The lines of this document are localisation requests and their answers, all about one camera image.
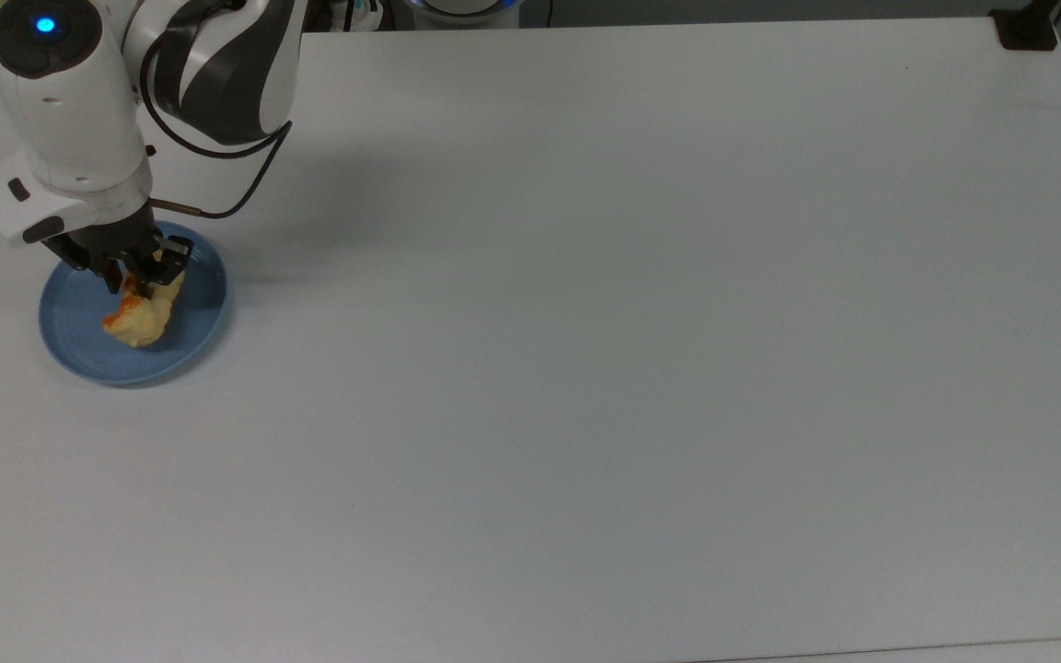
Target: black cable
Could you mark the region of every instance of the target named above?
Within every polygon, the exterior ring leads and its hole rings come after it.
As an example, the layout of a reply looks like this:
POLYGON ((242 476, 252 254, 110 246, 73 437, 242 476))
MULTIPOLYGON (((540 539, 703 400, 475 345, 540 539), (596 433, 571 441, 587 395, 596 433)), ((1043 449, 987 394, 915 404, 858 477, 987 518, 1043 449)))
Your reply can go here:
POLYGON ((206 150, 204 147, 199 147, 198 145, 194 145, 194 143, 190 143, 189 140, 186 140, 180 135, 174 134, 174 130, 171 129, 170 126, 166 125, 164 119, 161 118, 161 116, 159 116, 158 109, 155 108, 155 104, 153 104, 153 101, 150 99, 150 81, 149 81, 150 64, 153 62, 153 56, 155 56, 155 54, 158 52, 158 47, 161 46, 160 41, 161 38, 156 38, 155 42, 152 43, 152 46, 150 47, 150 51, 147 51, 146 55, 144 55, 142 58, 142 68, 140 68, 138 72, 139 76, 138 85, 139 87, 142 88, 142 102, 144 106, 146 106, 146 109, 150 112, 150 117, 153 119, 153 121, 155 121, 155 124, 158 125, 159 129, 162 129, 167 136, 170 136, 171 139, 174 140, 174 142, 179 143, 179 145, 181 145, 182 147, 187 147, 189 151, 194 152, 194 154, 202 155, 204 157, 210 157, 213 159, 243 158, 248 155, 254 155, 256 154, 256 152, 260 152, 262 149, 265 149, 266 146, 269 146, 271 143, 273 143, 273 149, 268 151, 268 156, 264 158, 264 163, 261 164, 260 171, 256 173, 256 177, 253 177, 253 185, 248 186, 247 191, 244 192, 244 196, 241 197, 240 202, 237 202, 236 205, 231 207, 231 209, 222 211, 222 213, 210 213, 209 211, 201 210, 197 207, 182 206, 179 205, 179 203, 173 203, 170 200, 161 200, 158 198, 151 198, 150 200, 151 206, 160 207, 160 209, 178 211, 178 213, 189 213, 192 215, 198 215, 199 217, 203 219, 226 219, 228 217, 228 215, 238 213, 241 210, 241 207, 244 207, 245 203, 247 203, 249 198, 253 197, 253 193, 256 193, 256 189, 258 188, 258 186, 261 185, 261 180, 264 179, 264 173, 268 172, 269 165, 273 164, 274 157, 277 156, 277 151, 281 149, 281 145, 283 144, 283 142, 285 142, 285 137, 290 135, 290 129, 294 127, 294 123, 285 122, 285 124, 281 125, 280 129, 274 130, 273 134, 268 136, 268 138, 265 138, 256 145, 253 145, 251 147, 247 147, 237 152, 215 152, 213 150, 206 150))
POLYGON ((274 136, 279 136, 277 142, 274 143, 273 149, 268 151, 268 156, 264 158, 264 163, 261 164, 261 169, 256 173, 256 177, 253 177, 253 185, 248 186, 244 196, 241 197, 240 202, 237 202, 231 209, 224 210, 222 213, 210 213, 209 211, 201 210, 198 207, 182 206, 179 203, 172 203, 170 200, 160 200, 158 198, 150 198, 150 205, 154 207, 160 207, 160 209, 177 211, 177 213, 189 213, 191 215, 198 215, 203 219, 227 219, 233 213, 238 213, 241 207, 244 207, 245 203, 248 203, 249 198, 253 197, 253 193, 256 193, 257 186, 261 185, 261 180, 264 179, 264 173, 268 172, 269 165, 273 163, 273 158, 277 156, 277 151, 281 149, 282 144, 285 143, 285 136, 290 135, 290 129, 294 126, 293 122, 285 122, 280 129, 275 132, 274 136))

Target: black bracket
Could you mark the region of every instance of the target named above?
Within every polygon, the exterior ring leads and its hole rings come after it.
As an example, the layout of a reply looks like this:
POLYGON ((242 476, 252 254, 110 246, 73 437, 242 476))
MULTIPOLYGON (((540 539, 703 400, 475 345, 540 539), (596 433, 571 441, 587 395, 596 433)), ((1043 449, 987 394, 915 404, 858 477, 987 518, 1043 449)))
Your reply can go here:
POLYGON ((1021 10, 989 12, 997 23, 997 38, 1007 51, 1054 51, 1058 37, 1054 34, 1050 12, 1058 0, 1032 0, 1021 10))

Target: table surface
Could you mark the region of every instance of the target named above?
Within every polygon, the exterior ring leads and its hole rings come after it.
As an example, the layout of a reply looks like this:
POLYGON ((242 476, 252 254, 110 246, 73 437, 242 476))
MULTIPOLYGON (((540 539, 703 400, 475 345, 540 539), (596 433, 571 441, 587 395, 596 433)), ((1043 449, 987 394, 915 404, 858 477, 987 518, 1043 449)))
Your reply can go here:
POLYGON ((174 381, 65 373, 0 239, 0 662, 1061 639, 1061 50, 307 35, 294 119, 174 381))

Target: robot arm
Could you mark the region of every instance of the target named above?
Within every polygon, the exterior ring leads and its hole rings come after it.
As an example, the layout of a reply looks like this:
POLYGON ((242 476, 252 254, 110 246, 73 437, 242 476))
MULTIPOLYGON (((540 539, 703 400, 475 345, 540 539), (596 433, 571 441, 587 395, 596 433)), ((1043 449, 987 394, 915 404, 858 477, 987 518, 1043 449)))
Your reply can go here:
POLYGON ((16 245, 42 242, 114 293, 118 262, 140 282, 173 280, 192 247, 153 223, 136 125, 142 64, 163 112, 215 142, 282 139, 303 8, 303 0, 7 0, 0 95, 22 146, 0 163, 0 231, 16 245))

